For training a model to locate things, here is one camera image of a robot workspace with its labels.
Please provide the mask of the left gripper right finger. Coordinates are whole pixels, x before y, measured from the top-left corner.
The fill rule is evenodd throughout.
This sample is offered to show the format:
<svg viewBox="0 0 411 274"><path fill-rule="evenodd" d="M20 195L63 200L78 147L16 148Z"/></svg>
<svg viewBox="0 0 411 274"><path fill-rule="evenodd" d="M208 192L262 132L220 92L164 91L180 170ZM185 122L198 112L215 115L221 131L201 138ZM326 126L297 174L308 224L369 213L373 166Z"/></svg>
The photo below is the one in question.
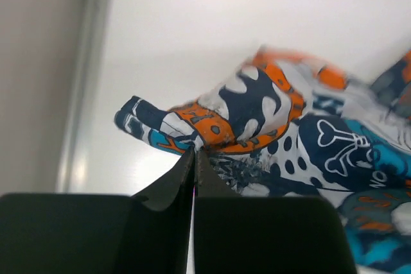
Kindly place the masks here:
<svg viewBox="0 0 411 274"><path fill-rule="evenodd" d="M195 273L356 273L334 207L318 197L242 197L195 157Z"/></svg>

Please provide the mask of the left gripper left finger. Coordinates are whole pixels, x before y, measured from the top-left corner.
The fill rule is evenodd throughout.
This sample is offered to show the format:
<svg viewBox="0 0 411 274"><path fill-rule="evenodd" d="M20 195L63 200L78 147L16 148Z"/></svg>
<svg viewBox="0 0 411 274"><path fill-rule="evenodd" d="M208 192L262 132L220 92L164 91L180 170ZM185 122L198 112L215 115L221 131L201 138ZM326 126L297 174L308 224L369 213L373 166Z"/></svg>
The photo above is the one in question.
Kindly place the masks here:
<svg viewBox="0 0 411 274"><path fill-rule="evenodd" d="M1 197L2 273L185 273L195 154L133 196Z"/></svg>

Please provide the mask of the patterned blue orange shorts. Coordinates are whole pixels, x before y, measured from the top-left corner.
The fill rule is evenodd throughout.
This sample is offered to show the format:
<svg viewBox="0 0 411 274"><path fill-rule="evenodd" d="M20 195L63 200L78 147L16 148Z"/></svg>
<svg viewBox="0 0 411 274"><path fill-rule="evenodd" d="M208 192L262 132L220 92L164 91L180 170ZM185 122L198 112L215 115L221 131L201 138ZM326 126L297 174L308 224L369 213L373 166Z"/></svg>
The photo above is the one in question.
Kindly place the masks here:
<svg viewBox="0 0 411 274"><path fill-rule="evenodd" d="M175 154L206 150L242 196L321 196L357 264L410 272L410 55L371 85L303 53L261 47L197 99L133 96L116 126Z"/></svg>

